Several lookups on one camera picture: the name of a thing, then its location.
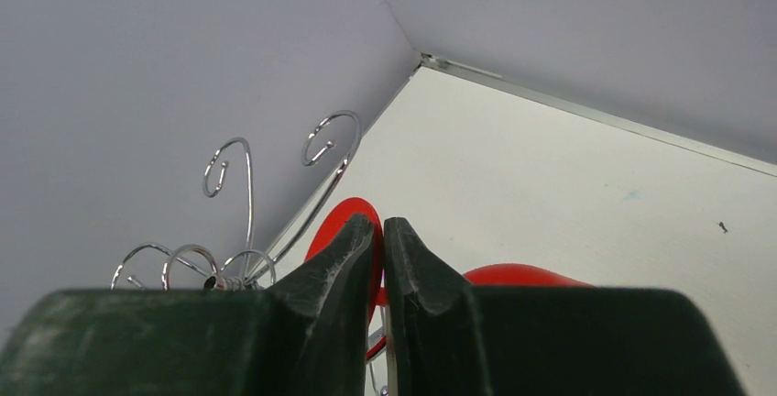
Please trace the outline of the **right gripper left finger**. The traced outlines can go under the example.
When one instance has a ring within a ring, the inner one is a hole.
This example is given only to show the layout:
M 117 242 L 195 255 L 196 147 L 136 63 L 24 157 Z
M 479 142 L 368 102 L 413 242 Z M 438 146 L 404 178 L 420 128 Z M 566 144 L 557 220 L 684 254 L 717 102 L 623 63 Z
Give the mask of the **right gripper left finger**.
M 263 291 L 56 291 L 1 354 L 4 395 L 361 395 L 376 229 L 352 216 Z

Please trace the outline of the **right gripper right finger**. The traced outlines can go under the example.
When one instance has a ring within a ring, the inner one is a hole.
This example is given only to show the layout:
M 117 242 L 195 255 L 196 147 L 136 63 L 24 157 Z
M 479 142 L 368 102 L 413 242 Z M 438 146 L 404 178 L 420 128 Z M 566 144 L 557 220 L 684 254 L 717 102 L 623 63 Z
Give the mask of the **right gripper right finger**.
M 478 286 L 410 222 L 384 224 L 393 395 L 740 395 L 704 315 L 677 291 Z

